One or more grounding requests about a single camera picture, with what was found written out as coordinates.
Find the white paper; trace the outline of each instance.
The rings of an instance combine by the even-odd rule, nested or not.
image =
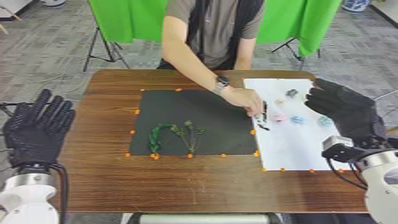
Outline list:
[[[255,122],[257,140],[262,154],[262,162],[267,170],[331,170],[322,157],[322,142],[333,135],[340,135],[335,124],[322,127],[319,119],[322,115],[308,108],[306,94],[313,83],[306,79],[246,79],[246,88],[255,89],[267,102],[267,127],[264,130]],[[299,91],[294,98],[287,92]],[[276,116],[287,116],[278,122]],[[305,124],[292,122],[292,117],[305,118]],[[349,169],[349,165],[335,162],[337,169]]]

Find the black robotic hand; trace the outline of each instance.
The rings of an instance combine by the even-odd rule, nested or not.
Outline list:
[[[306,105],[331,117],[342,135],[354,139],[358,145],[365,147],[370,139],[379,141],[386,139],[386,127],[377,115],[376,101],[353,89],[317,79]]]
[[[11,153],[13,168],[58,163],[67,133],[75,119],[72,102],[61,96],[52,98],[52,92],[43,90],[36,103],[20,103],[11,119],[4,125],[4,136]]]

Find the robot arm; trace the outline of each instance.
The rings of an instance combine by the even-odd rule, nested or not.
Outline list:
[[[340,136],[328,139],[324,148],[322,156],[353,163],[361,171],[367,181],[367,186],[361,187],[367,190],[365,202],[377,223],[395,224],[398,219],[398,150],[395,148],[365,150],[354,146],[353,140]]]
[[[335,120],[342,136],[324,142],[322,156],[338,177],[367,190],[365,201],[377,223],[398,220],[398,150],[386,138],[386,127],[377,115],[376,101],[337,83],[317,79],[308,95],[308,107]],[[337,172],[333,160],[351,163],[356,183]]]
[[[8,179],[6,189],[0,193],[3,224],[59,223],[58,210],[49,203],[56,192],[51,174],[22,174]]]
[[[11,166],[17,176],[6,181],[0,193],[0,224],[67,222],[68,199],[68,173],[58,164],[65,137],[70,131],[75,110],[72,102],[61,96],[51,102],[51,90],[43,90],[35,104],[17,104],[15,114],[8,110],[10,104],[0,109],[11,116],[4,125],[6,145],[13,149],[10,153]],[[56,176],[51,169],[61,174],[61,217],[49,203],[56,196]]]

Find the wall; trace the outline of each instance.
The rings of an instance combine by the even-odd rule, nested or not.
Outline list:
[[[386,2],[374,2],[374,5],[398,23],[398,0],[386,0]]]

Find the wooden table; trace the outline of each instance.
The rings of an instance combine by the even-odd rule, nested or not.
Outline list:
[[[235,86],[244,78],[313,78],[294,71],[223,74]],[[202,89],[175,71],[104,70],[95,75],[61,156],[70,212],[367,212],[365,192],[331,172],[264,173],[253,155],[125,158],[141,89],[177,88]]]

